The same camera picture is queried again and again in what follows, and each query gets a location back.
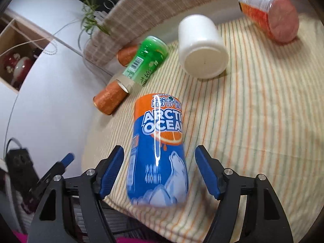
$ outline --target white tabletop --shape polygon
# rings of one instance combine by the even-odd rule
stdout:
[[[25,79],[6,141],[15,137],[28,148],[39,177],[69,152],[76,158],[64,176],[80,175],[81,156],[96,110],[92,99],[104,86],[81,56],[58,43],[58,52],[41,54]]]
[[[78,38],[84,12],[83,3],[79,0],[12,0],[8,9],[15,14],[29,20],[46,32],[54,35],[68,23],[72,23],[62,29],[55,37],[63,44],[83,55],[83,48],[90,38],[85,32]]]

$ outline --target plaid fabric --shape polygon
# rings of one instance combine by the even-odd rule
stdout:
[[[164,20],[210,1],[120,0],[104,20],[111,35],[96,32],[85,48],[85,58],[104,67],[119,49]]]
[[[217,28],[230,56],[226,72],[211,80],[189,76],[180,67],[174,42],[170,56],[145,87],[134,86],[113,116],[98,111],[82,169],[94,168],[121,145],[125,160],[106,203],[173,242],[202,242],[218,206],[194,159],[195,148],[203,144],[224,167],[240,175],[268,177],[299,242],[324,204],[324,27],[320,20],[301,15],[298,38],[285,46],[268,39],[246,18]],[[182,102],[189,177],[183,207],[138,208],[127,197],[134,103],[156,92]],[[241,203],[233,240],[243,222],[243,197]]]

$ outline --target barcode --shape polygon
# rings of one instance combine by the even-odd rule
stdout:
[[[132,155],[129,158],[129,168],[128,168],[128,174],[127,174],[127,185],[128,186],[132,186],[133,182],[134,182],[135,159],[136,159],[135,155]]]
[[[136,72],[140,65],[143,63],[144,59],[139,56],[135,58],[134,62],[127,68],[131,72]]]

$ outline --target blue and orange can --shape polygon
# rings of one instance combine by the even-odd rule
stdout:
[[[166,207],[187,198],[182,107],[174,96],[148,94],[135,102],[127,191],[133,205]]]

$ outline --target white cord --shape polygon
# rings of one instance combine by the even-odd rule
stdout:
[[[4,18],[1,18],[2,21],[4,21],[6,24],[10,24],[10,22],[8,22],[6,19]],[[48,51],[48,50],[44,50],[44,48],[40,47],[39,45],[37,45],[35,42],[37,41],[41,41],[41,40],[46,40],[46,39],[49,39],[49,38],[53,38],[54,35],[56,35],[58,32],[60,32],[63,28],[75,23],[75,22],[78,22],[79,20],[73,20],[72,22],[69,22],[67,23],[66,25],[64,25],[62,28],[60,28],[57,32],[55,32],[53,35],[50,35],[48,37],[45,37],[45,38],[41,38],[41,39],[36,39],[36,40],[31,40],[27,35],[25,35],[24,33],[22,33],[20,30],[18,30],[16,27],[14,27],[13,25],[10,24],[10,26],[16,31],[18,32],[19,34],[21,34],[22,36],[24,36],[26,39],[28,39],[29,41],[28,42],[25,42],[25,43],[21,43],[19,45],[15,45],[11,48],[9,48],[7,51],[5,51],[4,53],[2,53],[0,55],[0,57],[2,57],[3,55],[5,55],[7,52],[9,52],[10,50],[16,48],[16,47],[19,47],[19,46],[22,46],[22,45],[25,45],[25,44],[28,44],[28,43],[33,43],[35,46],[37,46],[39,49],[43,50],[43,53],[47,54],[47,55],[55,55],[57,53],[57,44],[54,40],[51,40],[50,43],[55,47],[55,50],[54,51]]]

